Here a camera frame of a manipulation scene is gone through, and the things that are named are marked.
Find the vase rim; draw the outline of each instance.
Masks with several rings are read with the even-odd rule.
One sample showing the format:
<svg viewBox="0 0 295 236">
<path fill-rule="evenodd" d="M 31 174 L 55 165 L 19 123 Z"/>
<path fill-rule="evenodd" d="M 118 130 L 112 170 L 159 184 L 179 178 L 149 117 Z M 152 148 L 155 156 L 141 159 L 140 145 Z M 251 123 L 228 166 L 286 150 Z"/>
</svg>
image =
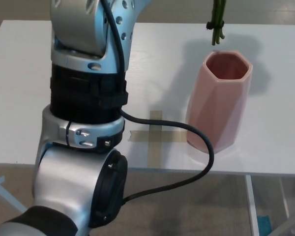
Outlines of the vase rim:
<svg viewBox="0 0 295 236">
<path fill-rule="evenodd" d="M 210 59 L 213 55 L 216 55 L 216 54 L 236 55 L 247 66 L 248 69 L 247 69 L 246 73 L 240 79 L 236 79 L 236 80 L 225 80 L 225 79 L 217 78 L 214 75 L 214 73 L 207 66 L 208 59 Z M 242 82 L 242 81 L 246 80 L 252 72 L 253 65 L 242 53 L 240 53 L 239 51 L 231 50 L 231 51 L 212 51 L 205 58 L 205 60 L 203 62 L 203 67 L 216 81 L 223 82 L 223 83 L 234 83 L 234 82 Z"/>
</svg>

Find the blue object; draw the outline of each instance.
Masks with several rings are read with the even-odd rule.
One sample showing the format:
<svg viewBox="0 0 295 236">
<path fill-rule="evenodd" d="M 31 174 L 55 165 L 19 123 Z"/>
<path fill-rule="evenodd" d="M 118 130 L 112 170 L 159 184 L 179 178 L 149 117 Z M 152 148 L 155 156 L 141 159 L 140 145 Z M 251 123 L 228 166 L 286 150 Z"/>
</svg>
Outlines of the blue object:
<svg viewBox="0 0 295 236">
<path fill-rule="evenodd" d="M 268 236 L 272 232 L 270 217 L 267 216 L 257 216 L 259 235 Z"/>
</svg>

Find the masking tape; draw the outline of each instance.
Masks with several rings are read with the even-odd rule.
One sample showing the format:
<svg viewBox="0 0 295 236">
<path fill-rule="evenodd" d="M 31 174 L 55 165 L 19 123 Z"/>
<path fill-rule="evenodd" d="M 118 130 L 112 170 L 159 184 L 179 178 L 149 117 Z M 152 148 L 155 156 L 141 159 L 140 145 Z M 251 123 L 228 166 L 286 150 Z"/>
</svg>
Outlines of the masking tape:
<svg viewBox="0 0 295 236">
<path fill-rule="evenodd" d="M 162 111 L 151 111 L 150 119 L 162 120 Z M 148 142 L 147 166 L 159 169 L 162 167 L 162 143 L 185 143 L 186 132 L 162 131 L 160 125 L 150 125 L 149 131 L 130 131 L 130 142 Z"/>
</svg>

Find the pink vase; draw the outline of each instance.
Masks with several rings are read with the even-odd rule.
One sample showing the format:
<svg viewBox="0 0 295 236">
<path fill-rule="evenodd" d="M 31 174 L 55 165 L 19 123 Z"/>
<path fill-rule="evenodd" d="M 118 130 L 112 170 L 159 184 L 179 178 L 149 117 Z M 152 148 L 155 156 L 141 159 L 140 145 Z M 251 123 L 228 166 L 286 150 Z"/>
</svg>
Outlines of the pink vase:
<svg viewBox="0 0 295 236">
<path fill-rule="evenodd" d="M 217 153 L 236 139 L 248 97 L 252 64 L 239 52 L 212 52 L 203 62 L 189 100 L 186 122 L 204 132 Z M 187 132 L 188 143 L 207 152 L 205 143 Z"/>
</svg>

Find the black cable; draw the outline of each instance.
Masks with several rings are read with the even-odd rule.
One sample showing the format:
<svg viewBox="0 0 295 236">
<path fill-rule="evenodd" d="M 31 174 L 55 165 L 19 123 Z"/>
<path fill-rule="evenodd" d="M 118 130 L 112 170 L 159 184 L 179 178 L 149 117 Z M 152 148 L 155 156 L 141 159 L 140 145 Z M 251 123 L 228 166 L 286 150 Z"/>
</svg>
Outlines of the black cable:
<svg viewBox="0 0 295 236">
<path fill-rule="evenodd" d="M 103 5 L 103 9 L 104 9 L 105 15 L 107 17 L 108 24 L 112 30 L 112 34 L 113 34 L 114 41 L 116 44 L 116 50 L 117 50 L 118 60 L 119 60 L 119 68 L 117 68 L 117 69 L 118 69 L 120 75 L 123 76 L 124 72 L 125 72 L 125 63 L 124 63 L 123 49 L 122 49 L 122 44 L 121 44 L 121 40 L 119 37 L 117 25 L 115 23 L 113 13 L 110 9 L 110 6 L 109 6 L 107 0 L 101 0 L 101 3 Z"/>
<path fill-rule="evenodd" d="M 190 184 L 194 181 L 199 180 L 200 178 L 202 178 L 203 176 L 205 176 L 210 169 L 213 166 L 214 163 L 214 151 L 213 151 L 213 146 L 210 142 L 210 140 L 207 138 L 207 136 L 202 133 L 200 130 L 196 129 L 195 127 L 192 127 L 191 125 L 188 124 L 184 124 L 184 123 L 179 123 L 179 122 L 174 122 L 174 121 L 168 121 L 168 120 L 156 120 L 156 119 L 139 119 L 139 118 L 135 118 L 132 117 L 130 115 L 128 115 L 126 112 L 121 110 L 121 115 L 129 120 L 132 121 L 134 123 L 139 123 L 139 124 L 149 124 L 149 125 L 163 125 L 163 126 L 171 126 L 171 127 L 177 127 L 177 128 L 182 128 L 182 129 L 186 129 L 190 132 L 193 132 L 195 134 L 197 134 L 198 136 L 200 136 L 203 141 L 205 142 L 207 149 L 208 149 L 208 153 L 209 153 L 209 160 L 208 160 L 208 164 L 207 166 L 197 175 L 188 178 L 186 180 L 177 182 L 177 183 L 173 183 L 173 184 L 169 184 L 166 186 L 162 186 L 162 187 L 158 187 L 158 188 L 154 188 L 154 189 L 150 189 L 150 190 L 146 190 L 146 191 L 142 191 L 139 193 L 135 193 L 133 195 L 130 195 L 126 198 L 123 199 L 123 205 L 135 198 L 139 198 L 145 195 L 149 195 L 149 194 L 153 194 L 153 193 L 159 193 L 159 192 L 164 192 L 164 191 L 168 191 L 168 190 L 172 190 L 175 188 L 179 188 L 182 187 L 184 185 Z"/>
<path fill-rule="evenodd" d="M 117 48 L 118 57 L 119 57 L 119 69 L 120 69 L 119 72 L 120 72 L 120 74 L 121 73 L 123 74 L 125 71 L 124 55 L 123 55 L 123 49 L 122 49 L 122 44 L 121 44 L 119 32 L 118 32 L 118 29 L 117 29 L 117 26 L 116 26 L 116 23 L 114 20 L 114 16 L 113 16 L 111 9 L 107 3 L 107 0 L 101 0 L 101 3 L 103 5 L 104 12 L 107 16 L 107 20 L 110 25 L 110 28 L 112 29 L 112 33 L 113 33 L 114 40 L 116 43 L 116 48 Z M 146 195 L 153 194 L 153 193 L 159 193 L 159 192 L 163 192 L 163 191 L 172 190 L 172 189 L 179 188 L 184 185 L 193 183 L 193 182 L 199 180 L 200 178 L 202 178 L 203 176 L 205 176 L 212 168 L 213 163 L 214 163 L 213 146 L 212 146 L 210 140 L 208 139 L 208 137 L 204 133 L 202 133 L 200 130 L 196 129 L 195 127 L 192 127 L 191 125 L 188 125 L 188 124 L 174 122 L 174 121 L 140 119 L 140 118 L 132 117 L 131 115 L 124 112 L 123 110 L 120 110 L 120 113 L 125 119 L 132 121 L 134 123 L 178 127 L 178 128 L 186 129 L 190 132 L 193 132 L 193 133 L 197 134 L 200 138 L 203 139 L 204 143 L 207 146 L 208 154 L 209 154 L 209 160 L 208 160 L 207 166 L 199 174 L 197 174 L 191 178 L 188 178 L 186 180 L 177 182 L 177 183 L 173 183 L 173 184 L 169 184 L 166 186 L 162 186 L 162 187 L 158 187 L 158 188 L 154 188 L 154 189 L 149 189 L 146 191 L 132 194 L 132 195 L 123 199 L 123 202 L 122 202 L 123 205 L 125 203 L 127 203 L 128 201 L 135 199 L 135 198 L 139 198 L 139 197 L 146 196 Z"/>
</svg>

